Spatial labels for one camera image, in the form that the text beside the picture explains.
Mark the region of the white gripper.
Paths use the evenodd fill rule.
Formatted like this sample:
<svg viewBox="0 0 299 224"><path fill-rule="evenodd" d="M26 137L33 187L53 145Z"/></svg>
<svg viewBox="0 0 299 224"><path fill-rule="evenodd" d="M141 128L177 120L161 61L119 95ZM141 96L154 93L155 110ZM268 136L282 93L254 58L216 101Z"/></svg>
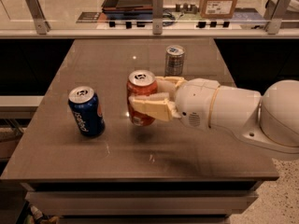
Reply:
<svg viewBox="0 0 299 224"><path fill-rule="evenodd" d="M207 130L212 102L221 86L218 81L184 77L156 77L159 93L131 95L133 110L161 121L180 119L186 126Z"/></svg>

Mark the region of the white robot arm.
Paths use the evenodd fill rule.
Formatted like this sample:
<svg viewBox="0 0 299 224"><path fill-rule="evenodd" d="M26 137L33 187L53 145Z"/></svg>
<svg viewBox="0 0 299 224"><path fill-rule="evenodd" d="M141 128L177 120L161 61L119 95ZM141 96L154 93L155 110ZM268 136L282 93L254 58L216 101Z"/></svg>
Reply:
<svg viewBox="0 0 299 224"><path fill-rule="evenodd" d="M226 132L277 160L299 159L299 81L281 80L265 93L203 78L158 77L157 82L157 93L128 97L135 111Z"/></svg>

